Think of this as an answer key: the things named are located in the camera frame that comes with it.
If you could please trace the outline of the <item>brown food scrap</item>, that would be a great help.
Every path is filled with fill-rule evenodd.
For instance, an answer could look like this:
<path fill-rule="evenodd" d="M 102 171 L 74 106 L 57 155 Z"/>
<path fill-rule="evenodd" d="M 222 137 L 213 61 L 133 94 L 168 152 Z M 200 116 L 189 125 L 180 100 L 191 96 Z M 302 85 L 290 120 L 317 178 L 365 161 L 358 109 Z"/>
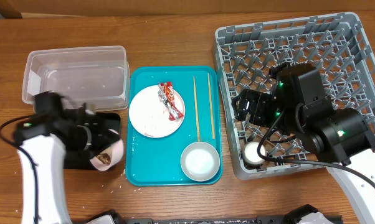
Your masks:
<path fill-rule="evenodd" d="M 112 162 L 111 157 L 107 153 L 101 153 L 96 158 L 104 165 L 109 166 Z"/>

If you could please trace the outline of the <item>small white cup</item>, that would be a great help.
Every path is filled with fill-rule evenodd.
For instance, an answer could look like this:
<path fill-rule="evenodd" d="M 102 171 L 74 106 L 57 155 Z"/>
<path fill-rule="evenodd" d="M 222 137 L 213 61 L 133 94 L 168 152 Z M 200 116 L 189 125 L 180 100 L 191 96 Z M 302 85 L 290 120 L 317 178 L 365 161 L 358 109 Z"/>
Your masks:
<path fill-rule="evenodd" d="M 242 153 L 244 162 L 252 166 L 258 166 L 258 165 L 261 165 L 265 161 L 259 156 L 257 152 L 258 146 L 259 146 L 259 143 L 255 141 L 248 142 L 245 145 L 243 153 Z"/>

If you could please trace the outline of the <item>red foil snack wrapper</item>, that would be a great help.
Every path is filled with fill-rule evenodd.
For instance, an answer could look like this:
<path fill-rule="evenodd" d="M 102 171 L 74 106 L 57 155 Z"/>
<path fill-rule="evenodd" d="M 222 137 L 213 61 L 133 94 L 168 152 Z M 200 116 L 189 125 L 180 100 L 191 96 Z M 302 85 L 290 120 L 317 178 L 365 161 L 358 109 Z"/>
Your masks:
<path fill-rule="evenodd" d="M 174 89 L 171 82 L 158 83 L 159 92 L 158 96 L 160 101 L 165 105 L 170 121 L 178 121 L 184 117 L 174 103 Z"/>

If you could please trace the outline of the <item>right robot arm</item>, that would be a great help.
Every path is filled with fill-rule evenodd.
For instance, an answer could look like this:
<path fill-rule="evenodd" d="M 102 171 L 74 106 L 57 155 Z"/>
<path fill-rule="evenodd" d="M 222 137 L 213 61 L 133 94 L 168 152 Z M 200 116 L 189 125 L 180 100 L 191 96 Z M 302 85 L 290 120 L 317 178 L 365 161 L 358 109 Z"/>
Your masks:
<path fill-rule="evenodd" d="M 323 166 L 347 196 L 361 223 L 375 223 L 375 136 L 353 108 L 335 109 L 319 71 L 309 63 L 272 67 L 270 93 L 242 90 L 232 99 L 235 118 L 267 128 L 256 153 L 275 163 Z M 261 147 L 274 132 L 299 139 L 316 160 L 268 157 Z"/>

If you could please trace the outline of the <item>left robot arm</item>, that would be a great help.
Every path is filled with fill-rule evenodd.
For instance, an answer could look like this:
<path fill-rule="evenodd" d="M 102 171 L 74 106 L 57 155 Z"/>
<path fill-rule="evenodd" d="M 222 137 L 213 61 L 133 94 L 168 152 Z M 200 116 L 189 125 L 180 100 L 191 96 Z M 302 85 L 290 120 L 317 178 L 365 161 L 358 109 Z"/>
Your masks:
<path fill-rule="evenodd" d="M 65 109 L 62 96 L 34 97 L 34 114 L 17 124 L 13 138 L 22 165 L 23 223 L 71 223 L 64 170 L 106 171 L 123 157 L 121 119 L 88 104 Z"/>

